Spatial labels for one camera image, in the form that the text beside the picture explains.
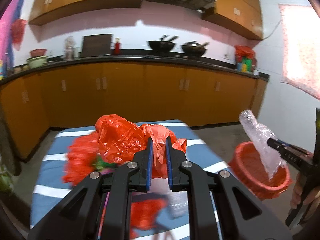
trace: concrete floor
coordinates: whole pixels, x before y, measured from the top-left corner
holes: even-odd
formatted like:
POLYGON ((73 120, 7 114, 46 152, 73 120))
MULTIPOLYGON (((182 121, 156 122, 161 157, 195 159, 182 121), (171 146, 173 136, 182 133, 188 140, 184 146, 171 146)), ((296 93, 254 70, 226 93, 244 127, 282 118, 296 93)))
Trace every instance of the concrete floor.
MULTIPOLYGON (((241 125, 206 128, 194 130, 194 132, 225 162, 231 160, 234 149, 239 143, 249 141, 241 125)), ((22 163, 22 173, 15 179, 14 192, 28 205, 31 204, 32 191, 36 184, 41 160, 46 155, 56 134, 57 132, 54 131, 48 134, 30 162, 22 163)), ((292 179, 295 180, 297 172, 292 167, 290 167, 290 172, 292 179)), ((280 197, 263 201, 283 222, 290 209, 292 189, 293 184, 280 197)))

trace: table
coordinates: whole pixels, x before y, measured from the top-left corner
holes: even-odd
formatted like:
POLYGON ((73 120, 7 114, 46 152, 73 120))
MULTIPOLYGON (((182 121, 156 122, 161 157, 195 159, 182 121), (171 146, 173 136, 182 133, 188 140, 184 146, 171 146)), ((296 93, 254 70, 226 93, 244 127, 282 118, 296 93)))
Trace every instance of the table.
MULTIPOLYGON (((197 163, 204 170, 218 172, 223 169, 228 170, 228 165, 222 161, 209 147, 201 140, 185 123, 180 120, 167 120, 160 122, 147 122, 151 124, 162 124, 173 131, 177 138, 187 139, 186 157, 188 160, 197 163)), ((67 161, 68 146, 79 136, 90 134, 95 131, 94 126, 66 129, 57 134, 47 155, 43 158, 39 171, 38 180, 33 191, 31 205, 31 228, 41 220, 64 196, 71 190, 71 184, 63 183, 62 176, 64 165, 67 161)), ((161 198, 160 194, 145 193, 135 195, 133 202, 161 198)), ((176 219, 172 218, 169 207, 163 208, 156 219, 157 225, 162 228, 161 231, 170 230, 175 240, 189 239, 189 218, 185 214, 176 219)), ((151 230, 135 230, 138 234, 138 240, 151 240, 153 234, 157 233, 151 230)), ((164 232, 159 233, 159 239, 163 238, 164 232)))

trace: red bag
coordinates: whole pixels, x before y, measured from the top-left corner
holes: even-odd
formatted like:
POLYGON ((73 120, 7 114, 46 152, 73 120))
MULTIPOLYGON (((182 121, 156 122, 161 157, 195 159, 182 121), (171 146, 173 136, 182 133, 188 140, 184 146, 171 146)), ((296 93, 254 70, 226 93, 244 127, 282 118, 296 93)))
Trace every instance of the red bag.
POLYGON ((236 55, 240 57, 247 57, 250 59, 253 59, 256 55, 256 53, 248 46, 240 46, 236 45, 236 55))
POLYGON ((152 178, 166 179, 165 139, 170 136, 172 147, 186 153, 187 140, 179 139, 163 125, 136 124, 116 114, 104 115, 96 123, 99 152, 107 163, 132 161, 136 152, 147 148, 148 138, 153 140, 152 178))
POLYGON ((65 183, 71 182, 75 186, 94 170, 92 163, 99 152, 97 137, 97 132, 78 137, 69 147, 65 175, 62 177, 65 183))
POLYGON ((177 140, 175 134, 160 124, 143 124, 140 126, 145 134, 146 141, 151 137, 153 141, 153 169, 152 178, 166 179, 167 175, 167 161, 165 157, 165 139, 170 136, 172 147, 174 149, 186 153, 187 139, 177 140))
POLYGON ((107 163, 132 161, 136 152, 147 148, 142 130, 117 114, 100 117, 95 127, 99 152, 107 163))
POLYGON ((12 36, 12 44, 16 50, 20 50, 20 46, 22 43, 24 30, 26 28, 26 24, 28 21, 23 19, 17 19, 11 25, 11 36, 12 36))
POLYGON ((154 227, 158 212, 167 205, 163 199, 148 199, 131 204, 131 227, 149 230, 154 227))

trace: window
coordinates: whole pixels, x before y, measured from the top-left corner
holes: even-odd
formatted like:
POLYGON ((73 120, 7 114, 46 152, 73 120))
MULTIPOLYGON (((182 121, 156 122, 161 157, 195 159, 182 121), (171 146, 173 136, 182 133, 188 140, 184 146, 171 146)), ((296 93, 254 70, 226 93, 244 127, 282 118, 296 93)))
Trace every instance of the window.
POLYGON ((279 7, 284 32, 282 82, 320 99, 320 19, 311 6, 279 7))

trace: black countertop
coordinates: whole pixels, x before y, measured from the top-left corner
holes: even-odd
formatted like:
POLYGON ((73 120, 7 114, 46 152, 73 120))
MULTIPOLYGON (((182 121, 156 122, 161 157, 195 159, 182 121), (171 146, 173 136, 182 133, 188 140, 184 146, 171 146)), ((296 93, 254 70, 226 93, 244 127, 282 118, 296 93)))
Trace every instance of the black countertop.
POLYGON ((181 57, 175 57, 176 55, 180 55, 181 53, 175 53, 173 57, 159 57, 159 56, 149 56, 146 55, 144 50, 135 50, 139 51, 140 55, 134 55, 137 53, 133 53, 134 50, 126 50, 127 54, 131 52, 133 55, 119 55, 119 56, 99 56, 99 57, 84 57, 78 58, 73 60, 62 60, 61 57, 55 58, 48 58, 48 62, 44 66, 38 68, 32 68, 25 71, 21 71, 19 73, 12 74, 8 77, 3 78, 0 80, 0 85, 4 85, 7 82, 10 82, 16 78, 31 74, 31 73, 39 73, 45 70, 50 70, 58 67, 68 67, 71 65, 79 65, 79 64, 88 64, 88 63, 101 63, 101 62, 155 62, 155 63, 168 63, 168 64, 177 64, 177 65, 185 65, 191 67, 198 67, 202 69, 209 69, 209 70, 220 70, 229 73, 236 73, 242 76, 255 78, 255 79, 262 79, 264 81, 269 80, 269 75, 260 73, 260 75, 254 75, 252 73, 240 72, 236 69, 232 69, 235 65, 226 63, 219 60, 214 60, 210 58, 201 57, 200 60, 191 60, 185 59, 181 57))

